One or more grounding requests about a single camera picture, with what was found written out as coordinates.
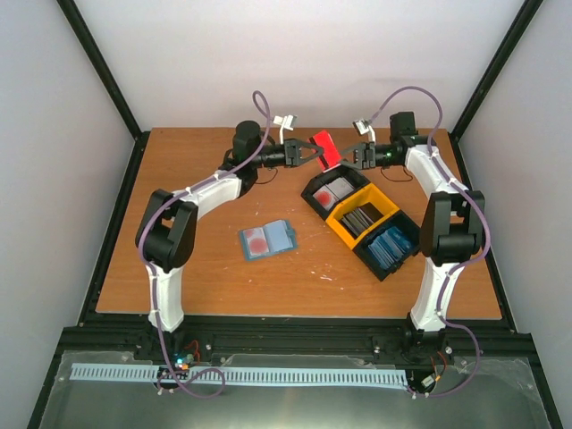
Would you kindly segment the blue card holder wallet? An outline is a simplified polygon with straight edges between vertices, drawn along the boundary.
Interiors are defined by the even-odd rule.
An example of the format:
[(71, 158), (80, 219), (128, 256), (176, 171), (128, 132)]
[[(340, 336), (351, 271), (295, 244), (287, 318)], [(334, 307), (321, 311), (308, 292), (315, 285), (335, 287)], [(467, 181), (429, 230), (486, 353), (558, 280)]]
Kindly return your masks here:
[(242, 248), (243, 256), (247, 261), (255, 261), (266, 257), (273, 257), (284, 252), (292, 251), (298, 247), (296, 232), (288, 220), (279, 219), (258, 227), (262, 227), (265, 230), (265, 237), (268, 242), (269, 252), (263, 257), (257, 257), (253, 259), (248, 258), (244, 249), (244, 241), (242, 238), (242, 232), (246, 229), (240, 230), (238, 233), (240, 245)]

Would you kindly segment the red white credit card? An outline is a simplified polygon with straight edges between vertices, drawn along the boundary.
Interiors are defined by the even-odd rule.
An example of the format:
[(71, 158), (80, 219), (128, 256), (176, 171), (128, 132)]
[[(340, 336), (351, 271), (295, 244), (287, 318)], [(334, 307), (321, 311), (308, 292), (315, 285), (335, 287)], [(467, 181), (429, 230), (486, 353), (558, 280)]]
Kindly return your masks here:
[(246, 229), (242, 232), (244, 249), (248, 258), (263, 257), (268, 254), (269, 246), (262, 227)]

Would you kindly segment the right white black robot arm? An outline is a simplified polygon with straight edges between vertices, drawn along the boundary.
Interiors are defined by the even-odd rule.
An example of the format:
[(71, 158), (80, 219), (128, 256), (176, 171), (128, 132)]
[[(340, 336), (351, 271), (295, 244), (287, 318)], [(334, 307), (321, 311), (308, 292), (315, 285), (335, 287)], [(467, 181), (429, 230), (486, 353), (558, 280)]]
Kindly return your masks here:
[(407, 352), (440, 349), (444, 329), (460, 327), (447, 320), (457, 280), (467, 265), (485, 257), (489, 249), (484, 196), (468, 189), (445, 164), (433, 139), (436, 130), (427, 136), (418, 134), (413, 113), (390, 117), (390, 142), (385, 145), (376, 143), (370, 121), (357, 120), (354, 128), (367, 141), (345, 150), (353, 156), (344, 165), (356, 170), (402, 165), (428, 198), (419, 235), (425, 270), (407, 317), (403, 348)]

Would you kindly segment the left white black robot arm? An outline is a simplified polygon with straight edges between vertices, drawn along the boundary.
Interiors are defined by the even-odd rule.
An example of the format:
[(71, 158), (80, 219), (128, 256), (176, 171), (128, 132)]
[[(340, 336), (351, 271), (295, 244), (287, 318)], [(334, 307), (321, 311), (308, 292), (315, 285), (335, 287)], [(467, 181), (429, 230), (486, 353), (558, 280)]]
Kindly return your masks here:
[(166, 359), (179, 358), (186, 349), (185, 336), (176, 331), (184, 318), (182, 273), (193, 253), (201, 217), (249, 192), (258, 169), (297, 167), (325, 155), (314, 138), (283, 138), (275, 143), (269, 131), (254, 121), (240, 122), (218, 170), (182, 190), (158, 189), (148, 200), (135, 244), (149, 279), (148, 320), (160, 331), (154, 347)]

